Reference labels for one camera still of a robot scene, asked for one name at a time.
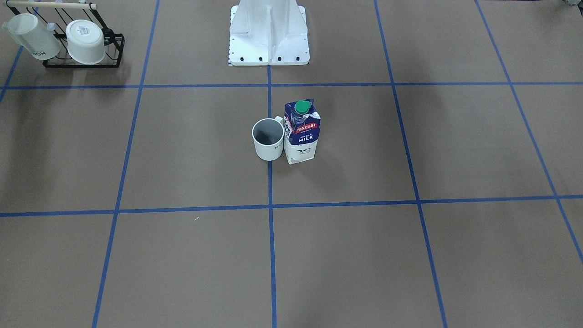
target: dish rack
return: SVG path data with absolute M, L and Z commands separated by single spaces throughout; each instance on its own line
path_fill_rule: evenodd
M 10 1 L 6 0 L 6 6 L 14 13 L 21 14 L 17 8 L 25 8 L 28 13 L 36 15 L 45 24 L 54 24 L 54 36 L 61 42 L 61 51 L 53 58 L 44 60 L 43 66 L 47 68 L 118 68 L 121 57 L 124 54 L 125 37 L 121 33 L 115 33 L 104 22 L 97 11 L 97 5 L 86 3 L 67 3 L 60 0 L 55 2 L 34 2 L 34 1 Z M 87 19 L 101 25 L 106 47 L 106 57 L 101 62 L 94 65 L 80 64 L 76 62 L 67 50 L 66 26 L 76 20 L 69 13 L 80 16 L 76 19 Z

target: blue tape line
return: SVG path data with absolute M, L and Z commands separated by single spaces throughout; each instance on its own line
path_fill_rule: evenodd
M 387 68 L 388 68 L 388 71 L 389 71 L 389 78 L 390 78 L 391 84 L 392 84 L 391 85 L 391 88 L 392 88 L 392 91 L 393 91 L 393 97 L 395 99 L 395 107 L 396 107 L 396 111 L 397 111 L 397 116 L 399 117 L 399 126 L 401 128 L 401 135 L 403 137 L 403 145 L 405 146 L 405 153 L 407 155 L 407 162 L 409 164 L 409 173 L 411 175 L 411 182 L 413 184 L 413 191 L 415 192 L 415 200 L 416 200 L 416 203 L 417 203 L 417 210 L 419 212 L 419 218 L 421 220 L 421 226 L 423 228 L 423 237 L 425 239 L 425 245 L 426 245 L 426 248 L 427 248 L 427 257 L 429 258 L 429 264 L 430 264 L 430 267 L 431 267 L 431 275 L 433 276 L 433 284 L 435 286 L 436 296 L 437 296 L 437 302 L 438 302 L 439 309 L 440 309 L 440 313 L 441 313 L 441 321 L 442 321 L 443 327 L 444 328 L 448 328 L 447 318 L 445 316 L 445 308 L 444 308 L 443 301 L 442 301 L 442 298 L 441 298 L 441 291 L 440 291 L 440 287 L 439 287 L 439 280 L 437 278 L 437 271 L 436 271 L 435 264 L 434 264 L 434 259 L 433 259 L 433 252 L 431 251 L 431 244 L 430 244 L 430 241 L 429 241 L 429 235 L 427 233 L 427 228 L 426 228 L 426 225 L 425 225 L 425 218 L 424 218 L 424 215 L 423 215 L 423 209 L 422 209 L 422 205 L 421 205 L 421 202 L 420 202 L 419 190 L 417 188 L 417 180 L 415 179 L 415 171 L 413 170 L 413 162 L 411 160 L 411 154 L 409 152 L 409 144 L 407 142 L 407 135 L 405 133 L 405 125 L 403 124 L 403 117 L 401 115 L 401 107 L 399 105 L 399 97 L 397 95 L 397 91 L 396 91 L 396 87 L 395 87 L 395 83 L 394 83 L 395 80 L 394 80 L 393 71 L 392 71 L 392 68 L 391 68 L 391 60 L 389 58 L 389 52 L 388 52 L 388 48 L 387 48 L 387 42 L 385 41 L 385 33 L 383 31 L 383 28 L 382 28 L 381 14 L 380 14 L 380 11 L 378 9 L 378 1 L 377 0 L 374 0 L 374 7 L 375 7 L 375 10 L 377 12 L 378 28 L 379 28 L 379 31 L 381 33 L 382 47 L 383 47 L 383 49 L 385 51 L 385 59 L 387 61 Z
M 269 253 L 271 254 L 271 322 L 272 327 L 278 326 L 278 307 L 275 283 L 275 237 L 273 232 L 273 208 L 269 207 Z
M 263 210 L 269 205 L 232 205 L 232 206 L 199 206 L 199 207 L 167 207 L 167 208 L 128 208 L 119 210 L 120 214 L 130 213 L 168 213 L 168 212 L 203 212 L 203 211 L 233 211 L 233 210 Z
M 583 195 L 563 195 L 560 199 L 583 199 Z M 490 198 L 446 198 L 419 200 L 421 204 L 451 204 L 451 203 L 489 203 L 496 201 L 535 201 L 554 200 L 554 196 L 525 196 L 525 197 L 490 197 Z M 166 207 L 166 208 L 127 208 L 120 209 L 119 214 L 136 213 L 167 213 L 167 212 L 202 212 L 202 211 L 234 211 L 234 210 L 265 210 L 268 208 L 303 208 L 303 207 L 350 207 L 350 206 L 379 206 L 379 205 L 411 205 L 416 200 L 396 201 L 355 201 L 339 203 L 293 203 L 293 204 L 257 204 L 257 205 L 226 205 L 200 207 Z M 115 210 L 87 210 L 87 211 L 54 211 L 54 212 L 0 212 L 2 217 L 44 217 L 56 215 L 94 215 L 113 214 Z
M 420 200 L 420 203 L 422 204 L 485 203 L 495 201 L 527 201 L 527 200 L 554 200 L 554 196 L 452 198 L 452 199 Z
M 273 83 L 274 87 L 302 87 L 302 86 L 389 86 L 388 82 L 379 83 Z
M 97 292 L 97 301 L 95 303 L 95 312 L 93 313 L 93 323 L 92 328 L 97 328 L 97 320 L 99 319 L 99 311 L 101 310 L 101 300 L 103 299 L 103 289 L 106 286 L 107 269 L 109 268 L 109 259 L 111 256 L 111 247 L 113 245 L 113 237 L 115 234 L 115 226 L 117 225 L 117 213 L 114 213 L 113 220 L 111 221 L 110 235 L 107 240 L 107 250 L 106 257 L 103 262 L 103 269 L 101 271 L 101 280 L 99 282 L 99 291 Z
M 496 55 L 498 56 L 498 59 L 500 60 L 500 65 L 502 65 L 502 70 L 504 71 L 504 75 L 506 75 L 506 80 L 508 80 L 508 83 L 510 85 L 510 89 L 512 90 L 512 95 L 514 96 L 514 100 L 516 100 L 518 110 L 520 111 L 520 115 L 522 116 L 522 120 L 524 121 L 524 125 L 526 127 L 526 130 L 528 131 L 528 135 L 531 138 L 532 145 L 535 147 L 536 155 L 539 157 L 540 164 L 542 165 L 543 170 L 545 171 L 545 175 L 547 177 L 547 181 L 549 182 L 549 186 L 553 192 L 554 199 L 557 201 L 557 206 L 559 206 L 559 210 L 561 212 L 561 215 L 563 216 L 563 221 L 565 222 L 565 225 L 567 226 L 567 230 L 569 231 L 569 234 L 571 235 L 571 240 L 573 242 L 573 245 L 575 246 L 575 249 L 577 250 L 581 264 L 583 264 L 583 253 L 581 251 L 581 247 L 579 246 L 579 243 L 577 242 L 577 237 L 575 236 L 575 233 L 573 232 L 573 228 L 571 227 L 571 223 L 569 222 L 569 219 L 567 218 L 567 214 L 563 210 L 563 205 L 561 204 L 561 200 L 559 198 L 559 195 L 557 194 L 557 190 L 555 189 L 553 180 L 550 177 L 549 170 L 547 169 L 547 166 L 545 164 L 545 160 L 543 159 L 543 156 L 542 156 L 542 153 L 540 152 L 539 146 L 536 143 L 534 133 L 531 130 L 531 126 L 528 123 L 528 120 L 526 119 L 526 114 L 524 113 L 524 110 L 522 109 L 522 104 L 520 103 L 520 100 L 518 98 L 518 95 L 516 93 L 514 85 L 512 83 L 512 80 L 510 79 L 510 75 L 508 74 L 508 70 L 506 69 L 506 65 L 504 64 L 504 61 L 502 60 L 502 56 L 500 55 L 500 51 L 498 50 L 498 46 L 496 45 L 496 42 L 494 41 L 494 36 L 492 35 L 492 32 L 490 30 L 490 26 L 488 26 L 488 22 L 486 21 L 486 16 L 484 15 L 484 12 L 482 11 L 482 7 L 480 6 L 479 1 L 474 0 L 474 2 L 476 3 L 478 11 L 480 12 L 480 16 L 482 16 L 482 21 L 484 22 L 484 26 L 486 27 L 486 30 L 488 31 L 488 35 L 490 36 L 490 41 L 492 42 L 492 45 L 494 46 L 494 49 L 496 51 Z
M 398 82 L 396 86 L 425 86 L 425 85 L 508 85 L 508 82 Z
M 146 89 L 152 88 L 264 88 L 267 84 L 146 84 Z
M 267 65 L 267 117 L 272 116 L 271 105 L 271 66 Z M 278 326 L 278 307 L 275 285 L 275 239 L 273 236 L 273 162 L 268 163 L 268 198 L 269 198 L 269 254 L 271 263 L 271 325 L 272 328 Z
M 560 199 L 582 199 L 583 195 L 563 195 L 559 196 Z
M 274 204 L 273 208 L 378 206 L 378 205 L 405 205 L 405 204 L 417 204 L 417 201 L 415 201 L 415 200 L 396 200 L 396 201 L 354 201 L 354 202 L 342 202 L 342 203 Z
M 583 82 L 512 82 L 513 85 L 583 85 Z
M 2 93 L 0 93 L 0 103 L 2 99 L 4 99 L 4 95 L 8 90 L 8 85 L 10 84 L 10 80 L 12 80 L 12 75 L 14 75 L 14 70 L 16 69 L 16 65 L 18 64 L 18 59 L 20 59 L 20 55 L 22 54 L 22 50 L 24 49 L 23 46 L 18 48 L 16 52 L 16 56 L 14 57 L 14 61 L 12 62 L 12 67 L 10 68 L 10 72 L 8 73 L 8 77 L 6 78 L 6 82 L 4 82 L 4 88 L 2 89 Z
M 111 230 L 110 230 L 109 240 L 107 242 L 106 258 L 104 260 L 103 270 L 101 272 L 101 281 L 99 283 L 99 293 L 97 294 L 97 301 L 95 304 L 95 312 L 93 314 L 92 328 L 97 328 L 97 321 L 99 319 L 99 311 L 101 309 L 101 300 L 103 298 L 103 290 L 105 288 L 105 283 L 106 283 L 106 279 L 107 279 L 107 269 L 109 267 L 111 248 L 113 246 L 113 240 L 114 240 L 114 236 L 115 236 L 115 226 L 117 224 L 118 213 L 120 210 L 121 196 L 122 196 L 122 193 L 124 192 L 125 174 L 126 174 L 127 169 L 128 169 L 129 154 L 131 153 L 131 149 L 132 149 L 132 141 L 134 139 L 134 131 L 135 131 L 135 127 L 136 127 L 136 121 L 138 119 L 138 110 L 139 110 L 140 102 L 141 102 L 141 98 L 142 98 L 144 80 L 146 79 L 146 70 L 147 70 L 148 60 L 150 58 L 150 50 L 152 48 L 152 40 L 154 39 L 154 31 L 156 29 L 156 20 L 158 17 L 158 9 L 159 8 L 160 8 L 160 0 L 156 0 L 156 8 L 154 9 L 154 17 L 152 19 L 152 27 L 150 28 L 150 38 L 148 40 L 148 45 L 147 45 L 147 49 L 146 49 L 146 57 L 144 59 L 144 65 L 142 68 L 142 78 L 140 80 L 140 87 L 138 89 L 138 96 L 136 98 L 136 106 L 134 108 L 134 116 L 132 118 L 132 127 L 130 128 L 130 131 L 129 131 L 128 146 L 127 146 L 126 151 L 125 151 L 124 166 L 123 166 L 122 171 L 121 171 L 120 186 L 118 189 L 117 200 L 115 201 L 115 212 L 114 212 L 113 219 L 111 222 Z
M 113 214 L 114 210 L 88 210 L 88 211 L 54 211 L 54 212 L 13 212 L 0 213 L 0 218 L 16 217 L 54 217 L 57 215 L 96 215 Z

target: green bottle cap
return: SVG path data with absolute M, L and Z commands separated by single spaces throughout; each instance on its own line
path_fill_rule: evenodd
M 308 100 L 300 100 L 296 103 L 294 108 L 299 115 L 303 115 L 306 114 L 311 107 L 312 104 Z

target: white cup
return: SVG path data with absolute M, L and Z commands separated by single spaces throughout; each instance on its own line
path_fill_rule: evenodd
M 253 129 L 253 143 L 257 156 L 263 160 L 276 160 L 283 151 L 283 118 L 264 118 L 259 120 Z
M 51 59 L 61 50 L 59 40 L 31 13 L 14 16 L 2 24 L 2 29 L 36 59 Z
M 74 60 L 85 65 L 93 65 L 106 56 L 103 31 L 95 23 L 84 19 L 74 20 L 67 25 L 67 50 Z

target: milk carton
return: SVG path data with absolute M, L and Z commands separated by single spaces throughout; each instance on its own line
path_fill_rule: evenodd
M 314 158 L 320 135 L 320 115 L 314 99 L 285 105 L 283 150 L 290 164 Z

